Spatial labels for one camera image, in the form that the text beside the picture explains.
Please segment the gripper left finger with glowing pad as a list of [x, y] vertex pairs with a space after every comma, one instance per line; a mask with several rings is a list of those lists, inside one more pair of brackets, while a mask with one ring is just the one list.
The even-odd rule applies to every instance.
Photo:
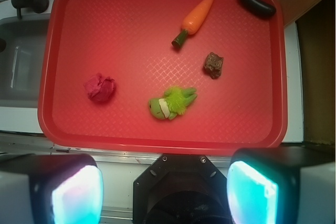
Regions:
[[1, 223], [99, 223], [103, 178], [88, 154], [1, 154]]

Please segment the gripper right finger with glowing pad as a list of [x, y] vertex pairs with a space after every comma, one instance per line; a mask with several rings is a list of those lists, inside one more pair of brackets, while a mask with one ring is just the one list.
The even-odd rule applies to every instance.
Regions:
[[241, 148], [228, 168], [227, 198], [234, 223], [335, 223], [335, 154]]

